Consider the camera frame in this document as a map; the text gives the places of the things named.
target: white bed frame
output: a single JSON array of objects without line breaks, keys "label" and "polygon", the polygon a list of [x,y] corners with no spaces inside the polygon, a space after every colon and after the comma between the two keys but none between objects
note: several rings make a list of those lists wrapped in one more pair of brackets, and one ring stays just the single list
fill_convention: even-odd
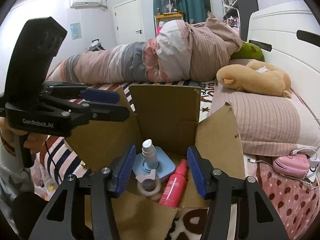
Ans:
[{"label": "white bed frame", "polygon": [[265,61],[289,74],[292,88],[315,118],[320,118],[320,47],[299,40],[297,30],[320,35],[318,22],[302,1],[279,4],[253,13],[247,41],[272,45],[270,52],[262,50]]}]

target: cardboard box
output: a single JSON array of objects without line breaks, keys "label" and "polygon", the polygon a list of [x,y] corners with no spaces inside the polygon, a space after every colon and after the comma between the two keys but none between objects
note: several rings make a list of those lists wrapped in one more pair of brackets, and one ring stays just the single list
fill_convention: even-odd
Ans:
[{"label": "cardboard box", "polygon": [[[120,104],[130,109],[125,122],[90,121],[76,127],[68,144],[93,171],[107,167],[128,144],[141,152],[142,142],[152,139],[177,164],[187,148],[196,145],[201,156],[229,176],[244,179],[241,140],[232,106],[228,103],[200,123],[200,88],[168,85],[131,85],[133,113],[122,87]],[[196,192],[190,172],[178,208],[145,199],[131,177],[127,191],[112,200],[121,240],[164,240],[174,217],[183,208],[208,207]]]}]

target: plush toy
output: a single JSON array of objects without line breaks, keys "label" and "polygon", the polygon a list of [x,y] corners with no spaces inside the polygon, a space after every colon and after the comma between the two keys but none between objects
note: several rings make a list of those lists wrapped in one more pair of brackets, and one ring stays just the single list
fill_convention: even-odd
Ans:
[{"label": "plush toy", "polygon": [[249,58],[261,60],[262,56],[262,50],[257,45],[242,41],[241,49],[237,52],[234,52],[230,56],[230,59]]},{"label": "plush toy", "polygon": [[218,82],[227,88],[261,95],[291,98],[291,79],[272,64],[251,61],[246,66],[228,65],[218,70]]}]

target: white charging cable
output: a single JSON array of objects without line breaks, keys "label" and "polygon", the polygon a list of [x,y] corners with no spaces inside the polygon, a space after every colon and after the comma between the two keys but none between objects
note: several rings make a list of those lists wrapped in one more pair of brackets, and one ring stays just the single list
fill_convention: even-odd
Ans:
[{"label": "white charging cable", "polygon": [[[272,167],[273,168],[273,166],[270,164],[270,163],[268,163],[268,162],[266,162],[266,161],[264,161],[264,160],[255,160],[255,159],[249,159],[248,158],[248,161],[250,162],[250,163],[265,163],[265,164],[267,164],[267,165],[269,165],[270,167]],[[294,180],[297,180],[297,181],[300,181],[300,182],[302,182],[302,183],[304,183],[304,184],[307,184],[309,187],[311,187],[311,188],[313,188],[313,189],[316,189],[316,188],[319,188],[319,179],[318,179],[318,176],[316,176],[316,180],[317,180],[317,183],[318,183],[318,186],[313,186],[312,184],[311,184],[311,182],[307,182],[307,181],[304,181],[304,180],[301,180],[301,179],[297,179],[297,178],[295,178],[295,177],[291,177],[291,176],[289,176],[289,175],[285,175],[285,174],[281,174],[281,173],[278,173],[280,176],[283,176],[283,177],[286,177],[286,178],[289,178],[289,179],[294,179]]]},{"label": "white charging cable", "polygon": [[315,154],[316,154],[316,158],[318,158],[318,153],[314,150],[314,149],[310,149],[310,148],[302,148],[302,149],[299,149],[299,150],[293,150],[292,152],[290,152],[289,155],[295,155],[297,154],[298,152],[302,151],[302,150],[310,150],[310,151],[313,151]]}]

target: air conditioner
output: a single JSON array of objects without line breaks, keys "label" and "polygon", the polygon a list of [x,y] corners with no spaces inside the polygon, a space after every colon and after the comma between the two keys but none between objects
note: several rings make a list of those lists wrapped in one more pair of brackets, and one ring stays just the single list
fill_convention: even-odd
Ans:
[{"label": "air conditioner", "polygon": [[70,8],[103,7],[108,9],[107,0],[70,0]]}]

